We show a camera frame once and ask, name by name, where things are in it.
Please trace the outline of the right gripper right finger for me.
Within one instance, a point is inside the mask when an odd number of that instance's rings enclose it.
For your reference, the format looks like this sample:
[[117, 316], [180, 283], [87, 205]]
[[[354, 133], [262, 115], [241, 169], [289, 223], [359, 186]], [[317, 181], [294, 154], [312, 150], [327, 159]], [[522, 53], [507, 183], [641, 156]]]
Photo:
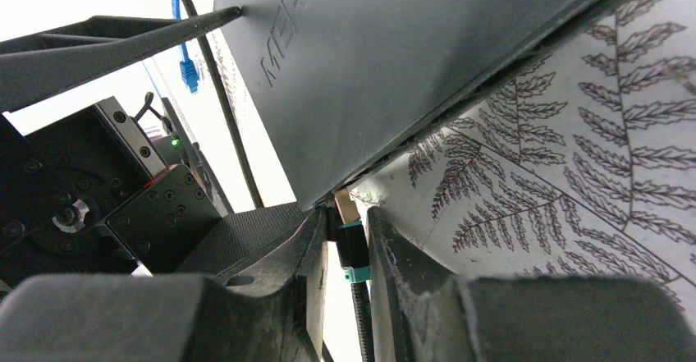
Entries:
[[465, 277], [367, 212], [379, 361], [692, 361], [675, 303], [631, 277]]

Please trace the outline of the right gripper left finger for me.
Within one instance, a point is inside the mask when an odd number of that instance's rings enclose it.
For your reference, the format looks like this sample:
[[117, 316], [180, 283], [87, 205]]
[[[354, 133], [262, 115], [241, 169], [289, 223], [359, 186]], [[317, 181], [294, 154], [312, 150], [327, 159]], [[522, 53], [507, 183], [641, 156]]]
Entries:
[[1, 304], [4, 361], [318, 361], [327, 212], [218, 277], [45, 275]]

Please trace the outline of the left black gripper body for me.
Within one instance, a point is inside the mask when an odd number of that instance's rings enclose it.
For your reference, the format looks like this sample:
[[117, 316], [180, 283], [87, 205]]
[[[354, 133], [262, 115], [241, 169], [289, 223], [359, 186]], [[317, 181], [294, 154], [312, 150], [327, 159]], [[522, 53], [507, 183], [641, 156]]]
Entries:
[[171, 273], [221, 220], [196, 145], [104, 99], [28, 135], [1, 120], [1, 286], [51, 273]]

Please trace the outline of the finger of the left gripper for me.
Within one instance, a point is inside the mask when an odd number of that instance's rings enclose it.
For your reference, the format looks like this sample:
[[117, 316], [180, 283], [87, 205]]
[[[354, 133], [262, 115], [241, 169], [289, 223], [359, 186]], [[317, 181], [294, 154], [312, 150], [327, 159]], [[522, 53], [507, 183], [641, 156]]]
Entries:
[[184, 20], [93, 16], [1, 43], [1, 109], [14, 112], [205, 36], [239, 18], [227, 7]]

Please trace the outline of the black network switch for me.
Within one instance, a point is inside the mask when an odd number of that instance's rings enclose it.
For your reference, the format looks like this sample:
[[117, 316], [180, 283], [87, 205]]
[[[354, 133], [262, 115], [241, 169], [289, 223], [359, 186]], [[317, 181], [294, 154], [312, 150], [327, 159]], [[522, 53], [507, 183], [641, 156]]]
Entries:
[[469, 93], [625, 0], [214, 0], [297, 203], [369, 172]]

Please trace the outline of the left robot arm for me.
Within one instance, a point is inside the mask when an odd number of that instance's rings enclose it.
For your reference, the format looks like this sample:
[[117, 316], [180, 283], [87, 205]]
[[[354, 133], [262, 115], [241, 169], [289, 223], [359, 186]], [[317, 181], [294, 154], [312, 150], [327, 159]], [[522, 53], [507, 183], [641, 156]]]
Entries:
[[[240, 17], [95, 16], [1, 44], [1, 110], [14, 112], [104, 77]], [[1, 290], [51, 273], [169, 273], [228, 213], [216, 177], [172, 102], [164, 134], [99, 100], [24, 134], [1, 120]]]

